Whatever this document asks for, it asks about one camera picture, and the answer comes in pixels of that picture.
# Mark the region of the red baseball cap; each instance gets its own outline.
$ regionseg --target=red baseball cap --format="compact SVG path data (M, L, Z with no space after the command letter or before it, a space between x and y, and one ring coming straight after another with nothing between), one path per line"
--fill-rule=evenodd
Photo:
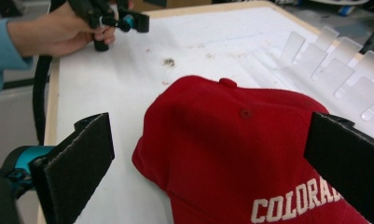
M292 91L182 77L147 109L135 167L175 224L367 223L303 158L312 112Z

